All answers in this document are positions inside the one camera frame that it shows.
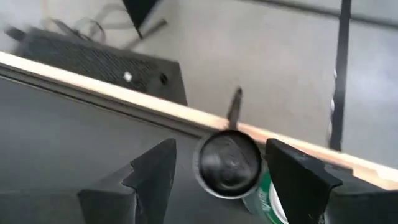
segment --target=black panel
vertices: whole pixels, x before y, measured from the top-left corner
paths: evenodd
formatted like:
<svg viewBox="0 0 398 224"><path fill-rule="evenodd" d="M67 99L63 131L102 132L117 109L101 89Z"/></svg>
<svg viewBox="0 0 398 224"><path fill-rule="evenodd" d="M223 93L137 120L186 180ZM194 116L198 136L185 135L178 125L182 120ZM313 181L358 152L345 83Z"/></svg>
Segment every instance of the black panel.
<svg viewBox="0 0 398 224"><path fill-rule="evenodd" d="M139 29L158 0L123 0L132 23Z"/></svg>

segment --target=concrete floor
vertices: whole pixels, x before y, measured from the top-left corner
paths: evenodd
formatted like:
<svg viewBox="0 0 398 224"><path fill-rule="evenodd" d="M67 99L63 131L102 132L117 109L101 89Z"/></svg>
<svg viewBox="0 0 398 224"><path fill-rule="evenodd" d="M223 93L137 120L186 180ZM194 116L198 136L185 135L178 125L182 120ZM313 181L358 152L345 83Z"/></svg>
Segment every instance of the concrete floor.
<svg viewBox="0 0 398 224"><path fill-rule="evenodd" d="M122 4L120 0L47 1L45 7L45 0L6 1L0 9L0 28L7 24L21 29L41 26L44 17L61 19L72 26L83 17L94 17L105 4ZM341 4L338 0L294 1L332 10L338 10ZM374 7L375 2L378 1L353 0L353 12L377 17L384 8L395 4L385 0L382 6ZM179 61L191 107L225 116L234 89L241 85L242 121L326 146L337 18L236 0L164 0L147 27L161 18L169 22L168 26L132 50ZM123 12L115 12L106 22L129 22L129 18ZM107 30L106 34L106 43L115 47L137 37L134 29ZM365 68L372 72L363 83L372 80L394 85L378 71L397 70L395 53L383 49L393 47L398 35L357 24L352 25L350 35L343 150L398 167L398 162L389 159L395 154L393 136L397 128L392 121L398 100L391 93L383 98L384 91L376 97L372 90L356 88L357 77L361 78ZM11 39L0 34L0 50L10 51L14 46ZM374 55L381 58L377 64ZM367 103L368 98L377 103ZM380 112L385 105L388 113ZM376 149L370 139L375 132L377 142L383 142Z"/></svg>

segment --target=can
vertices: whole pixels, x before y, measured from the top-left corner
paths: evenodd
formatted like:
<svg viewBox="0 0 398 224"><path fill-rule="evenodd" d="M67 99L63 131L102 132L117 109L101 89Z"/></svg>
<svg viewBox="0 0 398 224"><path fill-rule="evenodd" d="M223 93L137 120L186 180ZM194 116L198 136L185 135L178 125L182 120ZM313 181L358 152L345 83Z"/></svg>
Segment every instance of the can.
<svg viewBox="0 0 398 224"><path fill-rule="evenodd" d="M256 191L242 200L249 212L259 216L266 223L288 224L268 171L265 172Z"/></svg>

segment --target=wooden strip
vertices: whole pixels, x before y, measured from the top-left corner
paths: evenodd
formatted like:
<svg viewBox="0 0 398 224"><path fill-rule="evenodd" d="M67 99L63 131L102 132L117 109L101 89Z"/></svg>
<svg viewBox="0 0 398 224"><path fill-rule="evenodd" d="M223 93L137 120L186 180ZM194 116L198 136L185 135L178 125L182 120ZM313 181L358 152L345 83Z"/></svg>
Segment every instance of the wooden strip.
<svg viewBox="0 0 398 224"><path fill-rule="evenodd" d="M41 63L26 60L4 52L0 52L0 63L19 68L28 72L52 78L64 83L75 85L87 90L95 91L126 102L143 106L161 113L182 118L189 122L208 126L215 129L224 129L228 121L224 118L195 110L186 106L178 105L160 98L138 93L116 85L105 83L83 75L54 68ZM276 134L248 124L239 123L239 130L249 134L254 139L265 142L268 138L276 138L301 151L315 156L324 161L350 167L354 175L374 185L387 190L398 189L398 170L380 164L366 161L348 154L332 151L324 147L316 146L307 142L299 141L281 134Z"/></svg>

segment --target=white dot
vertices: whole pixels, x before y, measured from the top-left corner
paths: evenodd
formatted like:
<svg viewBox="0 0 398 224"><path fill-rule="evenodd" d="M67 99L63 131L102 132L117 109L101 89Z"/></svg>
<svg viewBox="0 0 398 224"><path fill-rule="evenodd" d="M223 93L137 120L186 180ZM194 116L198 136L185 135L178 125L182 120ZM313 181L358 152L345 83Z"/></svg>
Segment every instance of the white dot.
<svg viewBox="0 0 398 224"><path fill-rule="evenodd" d="M125 81L130 82L132 80L132 75L129 72L124 72L123 78Z"/></svg>

